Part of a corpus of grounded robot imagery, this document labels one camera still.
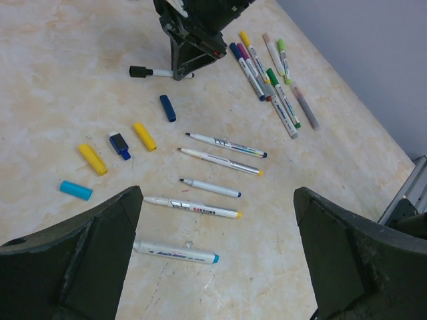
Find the black eraser-cap white marker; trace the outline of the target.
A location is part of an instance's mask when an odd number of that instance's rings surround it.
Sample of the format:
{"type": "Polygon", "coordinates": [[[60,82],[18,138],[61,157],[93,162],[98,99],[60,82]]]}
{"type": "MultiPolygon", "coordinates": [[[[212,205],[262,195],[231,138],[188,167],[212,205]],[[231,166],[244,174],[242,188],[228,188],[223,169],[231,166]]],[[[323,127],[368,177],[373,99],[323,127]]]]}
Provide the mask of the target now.
{"type": "Polygon", "coordinates": [[[133,66],[129,67],[129,76],[133,78],[146,78],[146,77],[170,77],[173,78],[173,71],[163,69],[149,69],[147,67],[133,66]]]}

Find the yellow marker cap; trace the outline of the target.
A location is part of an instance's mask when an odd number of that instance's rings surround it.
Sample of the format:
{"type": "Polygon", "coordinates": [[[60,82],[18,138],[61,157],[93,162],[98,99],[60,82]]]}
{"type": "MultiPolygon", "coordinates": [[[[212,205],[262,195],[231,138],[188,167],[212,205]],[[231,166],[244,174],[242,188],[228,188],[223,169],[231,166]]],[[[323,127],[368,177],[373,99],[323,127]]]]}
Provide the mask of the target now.
{"type": "Polygon", "coordinates": [[[88,144],[81,144],[78,147],[79,152],[89,163],[91,168],[99,175],[103,176],[107,173],[107,167],[101,157],[88,144]]]}

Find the light blue marker cap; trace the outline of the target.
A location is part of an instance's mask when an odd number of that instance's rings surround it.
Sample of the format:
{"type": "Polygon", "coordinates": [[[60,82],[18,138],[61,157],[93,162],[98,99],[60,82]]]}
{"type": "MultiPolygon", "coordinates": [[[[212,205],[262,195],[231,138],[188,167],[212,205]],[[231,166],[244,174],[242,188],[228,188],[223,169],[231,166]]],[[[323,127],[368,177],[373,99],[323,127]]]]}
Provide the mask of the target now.
{"type": "Polygon", "coordinates": [[[63,181],[59,187],[59,190],[60,192],[72,195],[85,201],[88,201],[93,193],[91,189],[69,181],[63,181]]]}

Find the yellow capped clear pen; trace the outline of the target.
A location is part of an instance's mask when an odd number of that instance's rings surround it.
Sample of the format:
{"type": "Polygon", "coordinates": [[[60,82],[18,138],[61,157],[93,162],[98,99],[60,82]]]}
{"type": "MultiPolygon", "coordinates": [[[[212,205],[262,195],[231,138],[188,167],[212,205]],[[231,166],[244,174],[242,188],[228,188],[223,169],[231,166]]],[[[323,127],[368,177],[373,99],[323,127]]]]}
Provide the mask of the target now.
{"type": "Polygon", "coordinates": [[[241,171],[244,173],[248,173],[251,175],[256,175],[256,176],[261,176],[263,174],[263,171],[256,168],[256,167],[252,167],[237,161],[233,161],[230,159],[226,159],[223,157],[219,157],[217,155],[212,155],[210,153],[205,153],[205,152],[201,152],[201,151],[196,151],[193,149],[188,149],[188,148],[178,148],[178,151],[181,151],[182,153],[204,160],[204,161],[209,161],[211,163],[215,163],[224,167],[228,167],[231,169],[235,169],[237,171],[241,171]]]}

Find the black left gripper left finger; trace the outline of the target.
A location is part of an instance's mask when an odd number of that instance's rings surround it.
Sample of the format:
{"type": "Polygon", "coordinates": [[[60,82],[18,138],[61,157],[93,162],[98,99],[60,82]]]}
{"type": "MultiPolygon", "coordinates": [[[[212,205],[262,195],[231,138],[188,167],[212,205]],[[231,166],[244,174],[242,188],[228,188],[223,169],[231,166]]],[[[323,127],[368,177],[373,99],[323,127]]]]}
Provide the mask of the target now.
{"type": "Polygon", "coordinates": [[[2,319],[115,319],[143,195],[100,205],[1,246],[2,319]]]}

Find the dark blue capped marker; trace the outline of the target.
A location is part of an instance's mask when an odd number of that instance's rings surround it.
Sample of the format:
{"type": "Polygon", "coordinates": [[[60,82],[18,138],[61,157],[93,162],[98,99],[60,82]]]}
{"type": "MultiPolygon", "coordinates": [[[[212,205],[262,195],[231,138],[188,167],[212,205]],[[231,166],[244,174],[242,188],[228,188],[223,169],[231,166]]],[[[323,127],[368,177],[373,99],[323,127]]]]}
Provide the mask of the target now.
{"type": "Polygon", "coordinates": [[[215,137],[210,137],[210,136],[205,136],[205,135],[200,135],[197,133],[185,133],[188,137],[195,139],[197,141],[201,141],[210,145],[214,145],[216,147],[221,147],[224,149],[229,149],[232,151],[236,151],[236,152],[240,152],[240,153],[244,153],[247,155],[251,155],[254,157],[259,157],[262,159],[265,159],[268,154],[265,151],[261,151],[258,149],[253,149],[251,147],[247,147],[245,145],[240,145],[237,143],[232,143],[223,139],[219,139],[219,138],[215,138],[215,137]]]}

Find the blue eraser-cap white marker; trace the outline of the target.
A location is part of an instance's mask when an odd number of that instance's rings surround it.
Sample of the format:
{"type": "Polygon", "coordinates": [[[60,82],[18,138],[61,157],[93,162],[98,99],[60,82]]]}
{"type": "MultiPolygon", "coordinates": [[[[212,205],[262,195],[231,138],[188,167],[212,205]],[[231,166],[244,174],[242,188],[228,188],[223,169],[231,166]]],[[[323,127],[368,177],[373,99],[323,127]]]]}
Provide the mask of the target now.
{"type": "Polygon", "coordinates": [[[230,189],[228,187],[222,187],[219,185],[215,185],[212,183],[207,183],[205,181],[200,181],[197,179],[184,179],[184,178],[180,178],[179,179],[180,182],[185,183],[186,185],[189,185],[190,187],[195,187],[197,189],[201,189],[204,191],[209,191],[212,193],[217,193],[220,195],[225,195],[227,197],[231,197],[234,199],[240,198],[242,196],[242,194],[235,190],[235,189],[230,189]]]}

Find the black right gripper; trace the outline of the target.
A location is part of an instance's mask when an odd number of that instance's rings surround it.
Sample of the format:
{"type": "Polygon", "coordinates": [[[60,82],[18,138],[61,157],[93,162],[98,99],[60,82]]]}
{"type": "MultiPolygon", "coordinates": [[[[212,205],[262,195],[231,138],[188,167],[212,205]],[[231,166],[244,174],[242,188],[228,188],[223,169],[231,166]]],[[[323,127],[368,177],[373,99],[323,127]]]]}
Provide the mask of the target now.
{"type": "Polygon", "coordinates": [[[222,30],[252,1],[154,1],[164,32],[171,41],[173,78],[190,73],[226,55],[222,30]]]}

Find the dark blue marker cap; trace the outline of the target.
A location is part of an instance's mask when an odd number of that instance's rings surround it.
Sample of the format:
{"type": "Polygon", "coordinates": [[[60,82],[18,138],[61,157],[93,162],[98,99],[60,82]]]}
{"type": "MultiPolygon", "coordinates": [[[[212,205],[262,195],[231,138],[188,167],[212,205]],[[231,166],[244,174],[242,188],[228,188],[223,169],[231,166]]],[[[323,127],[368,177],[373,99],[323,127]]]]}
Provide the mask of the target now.
{"type": "Polygon", "coordinates": [[[176,121],[176,114],[171,104],[171,101],[169,100],[169,97],[167,95],[160,95],[159,100],[163,106],[163,109],[165,111],[168,121],[169,122],[176,121]]]}

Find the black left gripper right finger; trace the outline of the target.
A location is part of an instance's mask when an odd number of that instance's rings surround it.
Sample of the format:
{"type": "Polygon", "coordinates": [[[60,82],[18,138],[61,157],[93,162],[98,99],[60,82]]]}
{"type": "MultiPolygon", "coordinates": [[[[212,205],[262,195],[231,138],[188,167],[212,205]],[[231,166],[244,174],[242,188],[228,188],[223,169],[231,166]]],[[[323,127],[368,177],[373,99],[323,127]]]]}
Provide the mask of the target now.
{"type": "Polygon", "coordinates": [[[312,319],[426,318],[426,214],[383,225],[307,187],[294,191],[294,208],[312,319]]]}

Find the yellow clear-pen cap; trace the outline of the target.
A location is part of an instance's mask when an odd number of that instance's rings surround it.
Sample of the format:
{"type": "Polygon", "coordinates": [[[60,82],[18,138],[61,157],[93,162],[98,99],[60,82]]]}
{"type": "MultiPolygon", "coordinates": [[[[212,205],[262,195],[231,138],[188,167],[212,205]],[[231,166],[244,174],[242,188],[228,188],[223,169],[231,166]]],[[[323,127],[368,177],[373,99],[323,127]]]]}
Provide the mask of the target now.
{"type": "Polygon", "coordinates": [[[134,123],[133,130],[149,152],[157,149],[157,145],[153,137],[149,134],[148,130],[143,126],[142,123],[134,123]]]}

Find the navy capped white marker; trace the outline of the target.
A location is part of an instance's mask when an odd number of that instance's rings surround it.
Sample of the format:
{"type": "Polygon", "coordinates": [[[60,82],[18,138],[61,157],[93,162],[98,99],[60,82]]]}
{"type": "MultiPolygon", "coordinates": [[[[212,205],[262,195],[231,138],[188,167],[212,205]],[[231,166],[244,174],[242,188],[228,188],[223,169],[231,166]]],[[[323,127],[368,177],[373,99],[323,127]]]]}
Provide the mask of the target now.
{"type": "Polygon", "coordinates": [[[253,87],[254,91],[256,92],[256,95],[258,96],[258,99],[260,101],[265,101],[266,96],[264,95],[264,92],[262,91],[261,87],[258,85],[258,82],[252,75],[252,72],[250,71],[249,67],[247,66],[240,50],[238,49],[237,45],[235,43],[230,43],[229,48],[231,52],[233,53],[234,57],[240,64],[242,70],[244,71],[246,77],[248,78],[248,81],[251,83],[251,86],[253,87]]]}

